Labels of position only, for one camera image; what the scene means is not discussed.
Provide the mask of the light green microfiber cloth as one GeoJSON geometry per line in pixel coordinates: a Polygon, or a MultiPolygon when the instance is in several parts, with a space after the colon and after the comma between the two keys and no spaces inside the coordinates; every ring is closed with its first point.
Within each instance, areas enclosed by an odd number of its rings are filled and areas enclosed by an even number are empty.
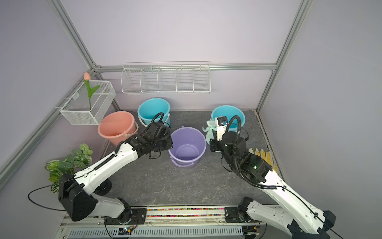
{"type": "Polygon", "coordinates": [[[207,127],[203,127],[203,132],[206,132],[206,142],[210,145],[212,139],[217,138],[217,121],[207,120],[207,127]]]}

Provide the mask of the teal plastic bucket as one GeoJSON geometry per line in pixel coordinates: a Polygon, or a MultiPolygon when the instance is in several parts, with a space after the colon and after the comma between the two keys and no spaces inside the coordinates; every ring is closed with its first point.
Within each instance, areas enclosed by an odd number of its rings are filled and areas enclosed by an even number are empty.
{"type": "Polygon", "coordinates": [[[162,121],[170,126],[170,104],[162,98],[152,98],[143,102],[137,113],[144,127],[147,127],[158,113],[164,114],[162,121]]]}
{"type": "Polygon", "coordinates": [[[230,120],[233,116],[238,115],[241,119],[241,126],[244,126],[246,117],[244,113],[238,109],[235,106],[230,106],[230,105],[222,105],[216,107],[212,113],[211,113],[211,118],[210,120],[215,121],[217,117],[227,117],[228,120],[230,120]]]}

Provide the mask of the purple plastic bucket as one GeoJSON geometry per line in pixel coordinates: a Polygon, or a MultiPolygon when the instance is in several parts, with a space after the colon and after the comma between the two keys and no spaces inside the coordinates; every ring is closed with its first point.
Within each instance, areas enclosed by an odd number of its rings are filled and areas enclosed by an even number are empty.
{"type": "Polygon", "coordinates": [[[179,168],[195,166],[207,149],[205,136],[193,127],[180,127],[171,134],[173,147],[168,150],[172,163],[179,168]]]}

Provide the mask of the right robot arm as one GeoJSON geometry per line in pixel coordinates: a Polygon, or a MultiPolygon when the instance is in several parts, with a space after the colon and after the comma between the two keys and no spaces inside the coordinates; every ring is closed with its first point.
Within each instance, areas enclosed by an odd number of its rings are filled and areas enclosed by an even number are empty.
{"type": "Polygon", "coordinates": [[[212,152],[220,152],[231,171],[249,185],[270,196],[282,210],[262,205],[244,197],[238,205],[239,218],[269,224],[294,239],[329,239],[328,231],[335,224],[331,211],[322,211],[301,198],[287,185],[260,155],[251,153],[246,140],[228,131],[221,139],[210,140],[212,152]]]}

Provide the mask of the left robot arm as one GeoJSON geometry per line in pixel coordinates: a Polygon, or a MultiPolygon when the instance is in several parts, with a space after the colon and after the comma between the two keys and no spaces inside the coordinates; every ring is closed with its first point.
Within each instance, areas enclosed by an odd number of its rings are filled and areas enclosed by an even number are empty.
{"type": "Polygon", "coordinates": [[[153,121],[141,133],[120,142],[116,150],[75,174],[64,173],[59,180],[58,200],[72,221],[101,216],[127,224],[133,217],[130,205],[122,198],[96,194],[97,188],[124,166],[143,155],[173,147],[170,129],[161,121],[153,121]]]}

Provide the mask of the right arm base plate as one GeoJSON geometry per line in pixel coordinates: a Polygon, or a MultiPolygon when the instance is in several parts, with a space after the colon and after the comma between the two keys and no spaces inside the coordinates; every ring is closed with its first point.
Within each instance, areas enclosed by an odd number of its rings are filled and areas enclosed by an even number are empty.
{"type": "Polygon", "coordinates": [[[225,221],[227,223],[254,223],[246,212],[239,207],[225,207],[224,208],[225,221]]]}

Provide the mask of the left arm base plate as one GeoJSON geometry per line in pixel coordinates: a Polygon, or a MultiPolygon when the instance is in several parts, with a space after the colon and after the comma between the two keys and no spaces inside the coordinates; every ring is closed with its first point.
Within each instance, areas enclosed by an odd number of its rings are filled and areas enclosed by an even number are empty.
{"type": "Polygon", "coordinates": [[[146,208],[133,208],[123,212],[118,218],[105,217],[106,225],[143,225],[146,220],[146,208]]]}

